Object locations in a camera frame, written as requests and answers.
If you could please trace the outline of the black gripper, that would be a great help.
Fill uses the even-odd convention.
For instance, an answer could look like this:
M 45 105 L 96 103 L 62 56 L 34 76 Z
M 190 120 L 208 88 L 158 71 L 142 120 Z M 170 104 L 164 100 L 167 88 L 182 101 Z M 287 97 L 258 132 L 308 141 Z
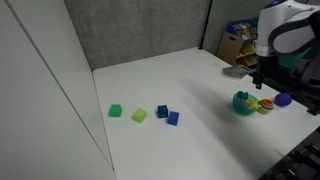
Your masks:
M 253 83 L 256 88 L 261 90 L 264 78 L 277 66 L 277 58 L 275 56 L 263 57 L 257 59 L 256 72 L 253 76 Z

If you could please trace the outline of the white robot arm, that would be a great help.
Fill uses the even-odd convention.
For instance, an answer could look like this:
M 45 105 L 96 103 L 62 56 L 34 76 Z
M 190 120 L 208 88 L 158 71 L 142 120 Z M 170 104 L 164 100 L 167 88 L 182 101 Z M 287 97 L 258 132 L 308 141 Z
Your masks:
M 257 89 L 275 56 L 291 56 L 305 52 L 307 61 L 319 57 L 320 6 L 295 0 L 274 0 L 259 15 L 258 38 L 255 41 L 258 70 L 253 79 Z

